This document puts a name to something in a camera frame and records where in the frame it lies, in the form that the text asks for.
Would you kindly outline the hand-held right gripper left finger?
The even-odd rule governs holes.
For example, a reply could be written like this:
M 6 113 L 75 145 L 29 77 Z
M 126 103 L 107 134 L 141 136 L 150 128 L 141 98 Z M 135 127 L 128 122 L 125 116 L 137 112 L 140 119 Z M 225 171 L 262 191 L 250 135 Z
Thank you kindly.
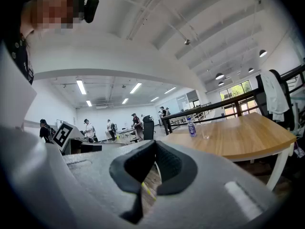
M 76 229 L 156 229 L 142 209 L 142 182 L 155 162 L 155 141 L 64 156 L 80 189 Z

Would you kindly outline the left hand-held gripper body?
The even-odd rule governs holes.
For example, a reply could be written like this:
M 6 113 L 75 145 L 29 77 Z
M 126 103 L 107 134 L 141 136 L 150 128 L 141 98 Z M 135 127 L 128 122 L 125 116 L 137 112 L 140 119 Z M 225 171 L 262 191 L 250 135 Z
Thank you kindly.
M 89 142 L 84 134 L 74 125 L 63 122 L 52 142 L 57 146 L 62 155 L 73 155 L 102 151 L 101 143 Z

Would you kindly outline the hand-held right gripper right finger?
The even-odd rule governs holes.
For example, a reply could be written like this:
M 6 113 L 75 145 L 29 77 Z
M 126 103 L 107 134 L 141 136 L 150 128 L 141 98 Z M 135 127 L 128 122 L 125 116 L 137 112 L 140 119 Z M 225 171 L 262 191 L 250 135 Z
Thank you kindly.
M 264 183 L 232 161 L 177 144 L 198 172 L 180 194 L 157 196 L 139 229 L 235 229 L 273 207 L 278 199 Z

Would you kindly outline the group of ceiling tube lights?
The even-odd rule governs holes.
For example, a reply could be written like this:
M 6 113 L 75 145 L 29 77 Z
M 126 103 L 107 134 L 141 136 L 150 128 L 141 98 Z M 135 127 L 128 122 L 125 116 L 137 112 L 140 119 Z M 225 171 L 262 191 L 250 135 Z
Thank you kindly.
M 172 84 L 122 77 L 77 80 L 76 85 L 82 96 L 78 104 L 98 109 L 153 104 L 177 89 Z

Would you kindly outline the blue-capped plastic water bottle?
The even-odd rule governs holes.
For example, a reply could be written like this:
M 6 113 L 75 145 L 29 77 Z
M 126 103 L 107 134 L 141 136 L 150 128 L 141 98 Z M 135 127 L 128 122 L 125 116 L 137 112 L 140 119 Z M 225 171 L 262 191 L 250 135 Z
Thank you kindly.
M 187 126 L 188 126 L 190 136 L 192 136 L 192 137 L 196 136 L 195 125 L 190 117 L 187 118 Z

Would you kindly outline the black high-back chair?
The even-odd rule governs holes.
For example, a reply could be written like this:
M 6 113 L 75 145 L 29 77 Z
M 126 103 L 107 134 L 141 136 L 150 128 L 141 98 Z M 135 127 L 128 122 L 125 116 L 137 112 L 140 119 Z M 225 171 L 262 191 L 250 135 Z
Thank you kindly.
M 147 115 L 143 118 L 143 137 L 144 140 L 153 140 L 154 135 L 154 121 Z

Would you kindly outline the black metal railing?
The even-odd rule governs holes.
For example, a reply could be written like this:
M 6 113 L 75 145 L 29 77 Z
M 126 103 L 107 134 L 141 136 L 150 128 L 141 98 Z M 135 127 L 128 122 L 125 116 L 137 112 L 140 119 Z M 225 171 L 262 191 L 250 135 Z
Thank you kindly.
M 289 90 L 289 93 L 292 94 L 292 93 L 296 93 L 298 90 L 303 90 L 305 89 L 305 77 L 303 76 L 303 73 L 305 72 L 305 64 L 303 65 L 300 65 L 286 73 L 284 73 L 281 78 L 282 80 L 284 80 L 286 83 L 287 81 L 299 76 L 299 78 L 301 79 L 301 82 L 302 84 L 295 87 L 294 89 L 292 90 Z M 174 118 L 183 118 L 183 117 L 189 117 L 193 114 L 196 114 L 197 116 L 199 116 L 200 114 L 203 114 L 205 115 L 206 112 L 209 112 L 211 110 L 214 110 L 214 109 L 217 109 L 217 108 L 222 108 L 226 105 L 229 105 L 229 104 L 235 104 L 235 107 L 237 109 L 237 113 L 233 113 L 233 114 L 229 114 L 229 115 L 221 115 L 219 117 L 213 117 L 213 118 L 204 118 L 204 119 L 198 119 L 197 121 L 194 121 L 195 124 L 197 123 L 202 123 L 202 122 L 208 122 L 208 121 L 213 121 L 213 120 L 218 120 L 218 119 L 223 119 L 223 118 L 228 118 L 230 116 L 242 116 L 242 111 L 241 108 L 240 108 L 240 105 L 239 105 L 239 101 L 242 101 L 246 98 L 254 98 L 255 97 L 255 91 L 256 89 L 250 91 L 250 92 L 247 92 L 243 95 L 240 95 L 240 96 L 237 96 L 237 97 L 234 97 L 234 98 L 231 98 L 231 99 L 228 99 L 228 100 L 225 100 L 225 101 L 221 101 L 221 102 L 218 102 L 218 103 L 214 103 L 214 104 L 208 104 L 207 106 L 199 106 L 197 108 L 194 108 L 194 109 L 191 109 L 191 110 L 187 110 L 187 111 L 184 111 L 184 112 L 181 112 L 181 113 L 177 113 L 177 114 L 173 114 L 173 115 L 170 115 L 170 116 L 166 116 L 164 119 L 163 119 L 163 125 L 164 125 L 164 128 L 165 128 L 165 133 L 168 135 L 170 133 L 173 132 L 173 129 L 176 129 L 178 126 L 182 126 L 182 125 L 187 125 L 187 122 L 185 123 L 181 123 L 181 124 L 176 124 L 176 123 L 173 123 L 173 124 L 170 124 L 170 120 L 171 119 L 174 119 Z M 254 108 L 250 108 L 249 110 L 251 109 L 256 109 L 258 108 L 258 105 L 255 106 Z M 168 119 L 169 121 L 169 125 L 166 126 L 165 125 L 165 120 Z

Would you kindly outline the person's black buttoned top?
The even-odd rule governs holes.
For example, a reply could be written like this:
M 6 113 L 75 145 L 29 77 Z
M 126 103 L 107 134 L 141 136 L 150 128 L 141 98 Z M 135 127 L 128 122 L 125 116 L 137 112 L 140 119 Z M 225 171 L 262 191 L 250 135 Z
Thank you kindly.
M 25 37 L 22 33 L 8 33 L 4 36 L 4 42 L 15 64 L 30 85 L 32 85 L 34 80 L 34 70 L 29 60 Z

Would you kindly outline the large window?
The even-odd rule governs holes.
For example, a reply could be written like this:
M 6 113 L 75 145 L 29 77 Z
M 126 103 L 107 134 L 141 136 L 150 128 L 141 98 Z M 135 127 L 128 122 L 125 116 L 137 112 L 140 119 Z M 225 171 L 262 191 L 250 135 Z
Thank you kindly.
M 249 80 L 244 81 L 240 84 L 234 85 L 230 88 L 224 89 L 222 91 L 219 92 L 220 98 L 222 101 L 243 95 L 247 92 L 252 91 L 252 87 L 251 84 L 249 82 Z M 254 98 L 246 98 L 242 101 L 239 101 L 239 105 L 242 111 L 242 115 L 247 115 L 250 113 L 257 113 L 258 109 L 251 109 L 250 108 L 254 108 L 255 106 L 257 106 L 256 101 L 254 100 Z M 223 107 L 224 109 L 224 114 L 222 115 L 230 115 L 233 113 L 237 113 L 237 109 L 235 107 L 235 104 L 229 104 Z

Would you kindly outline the white garment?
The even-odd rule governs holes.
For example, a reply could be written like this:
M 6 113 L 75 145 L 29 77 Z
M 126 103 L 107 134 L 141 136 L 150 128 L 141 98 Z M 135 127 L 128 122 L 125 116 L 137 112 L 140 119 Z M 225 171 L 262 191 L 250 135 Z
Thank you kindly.
M 272 120 L 284 122 L 284 113 L 289 110 L 289 105 L 279 81 L 270 71 L 262 72 L 260 76 L 266 94 L 267 110 L 272 115 Z

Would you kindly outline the black office chair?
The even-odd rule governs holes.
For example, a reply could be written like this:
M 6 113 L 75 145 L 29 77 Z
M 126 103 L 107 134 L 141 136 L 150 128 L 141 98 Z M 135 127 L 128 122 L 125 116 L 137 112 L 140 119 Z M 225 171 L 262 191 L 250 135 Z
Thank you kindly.
M 276 70 L 269 70 L 269 71 L 272 72 L 276 76 L 277 80 L 279 81 L 279 83 L 282 87 L 282 90 L 285 94 L 285 97 L 287 99 L 288 105 L 289 105 L 289 110 L 284 113 L 285 121 L 284 122 L 274 121 L 274 122 L 279 124 L 281 127 L 292 131 L 295 128 L 295 121 L 294 121 L 294 114 L 293 114 L 293 110 L 292 110 L 292 103 L 291 103 L 288 85 L 284 80 L 282 80 L 280 74 Z M 257 89 L 255 91 L 254 99 L 258 105 L 258 108 L 259 108 L 261 114 L 263 116 L 267 117 L 268 119 L 272 120 L 272 115 L 269 114 L 269 112 L 267 110 L 266 94 L 264 92 L 260 74 L 257 75 L 255 78 L 257 80 Z

